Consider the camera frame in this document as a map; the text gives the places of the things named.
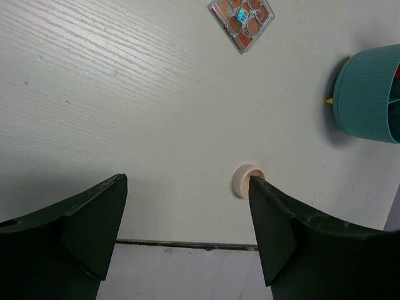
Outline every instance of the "table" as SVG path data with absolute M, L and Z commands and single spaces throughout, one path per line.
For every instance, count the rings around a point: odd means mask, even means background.
M 208 0 L 0 2 L 0 221 L 126 173 L 119 239 L 255 244 L 231 191 L 254 163 L 285 193 L 382 229 L 397 145 L 334 124 L 348 54 L 400 41 L 395 0 L 270 0 L 240 55 Z

